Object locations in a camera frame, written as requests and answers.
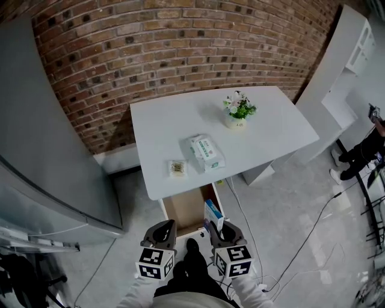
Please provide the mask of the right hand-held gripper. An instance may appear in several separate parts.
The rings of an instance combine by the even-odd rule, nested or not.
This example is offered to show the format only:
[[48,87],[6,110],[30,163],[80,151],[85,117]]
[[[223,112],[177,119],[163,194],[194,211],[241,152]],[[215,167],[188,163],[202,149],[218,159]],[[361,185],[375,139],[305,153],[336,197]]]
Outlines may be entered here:
[[210,221],[208,230],[213,248],[212,261],[218,273],[227,279],[249,274],[253,258],[241,229],[229,221],[224,221],[222,235],[225,242],[213,221]]

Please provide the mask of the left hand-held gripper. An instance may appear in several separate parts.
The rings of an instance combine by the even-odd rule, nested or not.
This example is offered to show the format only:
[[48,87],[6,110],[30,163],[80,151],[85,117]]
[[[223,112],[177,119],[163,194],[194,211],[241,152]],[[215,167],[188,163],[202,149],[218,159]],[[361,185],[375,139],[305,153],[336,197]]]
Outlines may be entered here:
[[135,263],[139,277],[166,280],[175,265],[176,232],[175,220],[161,221],[147,230],[139,261]]

